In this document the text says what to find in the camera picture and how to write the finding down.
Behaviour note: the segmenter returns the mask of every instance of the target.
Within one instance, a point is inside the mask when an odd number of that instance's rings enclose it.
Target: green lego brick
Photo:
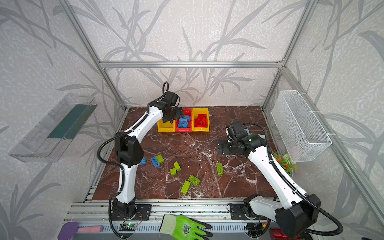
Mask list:
[[[189,180],[191,183],[195,184],[196,186],[198,186],[199,183],[200,183],[200,179],[198,179],[197,177],[195,177],[195,176],[193,176],[193,175],[189,176],[188,180]]]
[[[176,168],[172,168],[172,169],[170,170],[170,174],[171,174],[171,175],[176,175]]]
[[[217,174],[219,174],[219,175],[223,175],[224,174],[223,165],[221,163],[217,163],[216,164],[216,168],[217,168]]]
[[[157,161],[159,163],[163,163],[164,162],[164,158],[161,156],[161,154],[157,155],[156,158],[157,158]]]
[[[191,185],[191,182],[185,181],[184,185],[183,185],[183,188],[181,189],[181,192],[184,193],[184,194],[187,194],[188,188],[189,188],[190,185]]]
[[[177,162],[174,162],[174,163],[173,163],[173,166],[175,166],[175,168],[176,168],[177,171],[180,171],[180,170],[181,170],[180,165],[179,165]]]

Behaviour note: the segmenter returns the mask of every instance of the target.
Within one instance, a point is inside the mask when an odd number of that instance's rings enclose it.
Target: blue lego brick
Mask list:
[[[145,164],[145,158],[143,158],[142,160],[141,160],[141,162],[139,162],[139,165],[144,165]]]
[[[160,163],[159,163],[159,161],[157,160],[156,157],[151,158],[151,161],[153,163],[153,166],[155,166],[155,167],[160,166]]]

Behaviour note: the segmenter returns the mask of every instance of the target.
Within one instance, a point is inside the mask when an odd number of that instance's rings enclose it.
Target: green glove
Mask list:
[[[166,214],[160,226],[160,233],[169,234],[176,240],[208,240],[212,233],[203,231],[197,227],[211,229],[212,226],[183,215]]]

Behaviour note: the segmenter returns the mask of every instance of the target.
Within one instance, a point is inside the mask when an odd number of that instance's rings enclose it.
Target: empty yellow bin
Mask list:
[[[195,127],[195,124],[192,124],[192,132],[209,132],[209,112],[208,112],[208,108],[193,108],[192,109],[192,118],[193,118],[193,120],[195,120],[199,116],[199,114],[207,115],[207,127]]]
[[[157,122],[157,130],[159,132],[175,132],[175,121],[163,122],[162,119],[160,119]]]

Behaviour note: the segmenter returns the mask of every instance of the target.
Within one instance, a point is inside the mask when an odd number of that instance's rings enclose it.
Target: white wire mesh basket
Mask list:
[[[293,162],[312,161],[332,144],[323,126],[296,90],[280,91],[271,114]]]

